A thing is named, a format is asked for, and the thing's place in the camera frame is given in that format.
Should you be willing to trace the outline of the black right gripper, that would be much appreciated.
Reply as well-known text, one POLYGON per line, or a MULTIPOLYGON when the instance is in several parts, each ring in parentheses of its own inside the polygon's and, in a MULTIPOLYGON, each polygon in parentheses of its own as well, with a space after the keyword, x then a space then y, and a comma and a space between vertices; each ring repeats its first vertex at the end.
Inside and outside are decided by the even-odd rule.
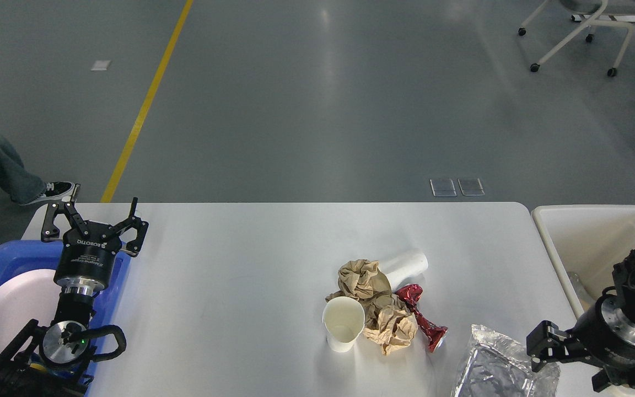
POLYGON ((526 337, 531 370, 549 363, 602 364, 591 379, 597 393, 627 384, 635 389, 635 322, 625 314, 617 296, 600 297, 579 317, 571 331, 542 321, 526 337))

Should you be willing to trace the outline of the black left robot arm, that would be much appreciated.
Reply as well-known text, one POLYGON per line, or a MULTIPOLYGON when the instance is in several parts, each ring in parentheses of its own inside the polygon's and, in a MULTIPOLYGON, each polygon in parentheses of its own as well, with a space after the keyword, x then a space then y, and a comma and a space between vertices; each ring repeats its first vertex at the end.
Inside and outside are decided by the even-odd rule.
POLYGON ((127 348, 120 326, 95 319, 95 300, 114 283, 118 256, 138 256, 149 224, 137 213, 137 197, 116 224, 83 218, 79 188, 46 208, 40 239, 61 244, 52 277, 60 293, 48 324, 30 319, 0 352, 0 396, 83 396, 95 379, 90 365, 127 348))

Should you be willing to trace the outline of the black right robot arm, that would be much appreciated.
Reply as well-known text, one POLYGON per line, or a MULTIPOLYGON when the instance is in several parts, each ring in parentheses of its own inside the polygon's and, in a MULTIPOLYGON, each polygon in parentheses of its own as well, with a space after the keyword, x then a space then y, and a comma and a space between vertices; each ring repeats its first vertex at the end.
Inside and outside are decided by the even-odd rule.
POLYGON ((533 372, 550 363, 582 362, 599 368, 591 379, 595 392, 609 386, 635 389, 635 248, 613 266, 612 278, 613 285, 571 329, 542 321, 527 335, 533 372))

